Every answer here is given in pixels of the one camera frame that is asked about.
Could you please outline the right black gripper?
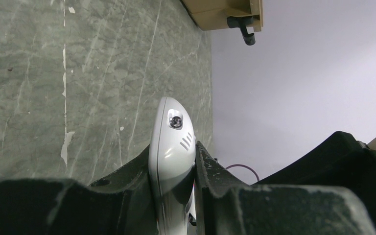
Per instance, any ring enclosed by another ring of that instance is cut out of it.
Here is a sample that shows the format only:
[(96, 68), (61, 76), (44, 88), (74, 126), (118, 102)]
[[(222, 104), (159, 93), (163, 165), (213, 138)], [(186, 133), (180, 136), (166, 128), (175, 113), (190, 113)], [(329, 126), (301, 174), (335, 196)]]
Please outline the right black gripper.
[(345, 187), (366, 206), (376, 227), (376, 150), (336, 131), (319, 146), (260, 184)]

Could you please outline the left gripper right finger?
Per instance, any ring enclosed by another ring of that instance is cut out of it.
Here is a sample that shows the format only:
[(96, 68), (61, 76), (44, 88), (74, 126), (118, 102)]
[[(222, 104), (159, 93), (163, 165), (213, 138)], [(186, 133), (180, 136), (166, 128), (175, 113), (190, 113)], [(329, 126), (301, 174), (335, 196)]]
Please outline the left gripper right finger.
[(361, 200), (343, 187), (250, 186), (196, 144), (199, 235), (376, 235)]

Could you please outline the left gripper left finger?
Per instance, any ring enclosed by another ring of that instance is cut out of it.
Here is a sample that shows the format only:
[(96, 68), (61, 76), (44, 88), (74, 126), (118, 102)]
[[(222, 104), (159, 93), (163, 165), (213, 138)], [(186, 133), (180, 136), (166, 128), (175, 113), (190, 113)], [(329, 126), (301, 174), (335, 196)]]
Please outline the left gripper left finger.
[(89, 186), (0, 180), (0, 235), (155, 235), (149, 150)]

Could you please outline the white remote control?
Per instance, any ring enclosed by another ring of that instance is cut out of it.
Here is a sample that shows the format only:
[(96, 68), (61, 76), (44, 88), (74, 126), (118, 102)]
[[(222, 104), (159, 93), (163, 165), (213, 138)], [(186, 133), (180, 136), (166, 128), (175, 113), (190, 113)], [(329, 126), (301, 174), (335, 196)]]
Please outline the white remote control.
[(164, 96), (149, 145), (149, 175), (161, 235), (185, 235), (193, 206), (196, 138), (189, 114)]

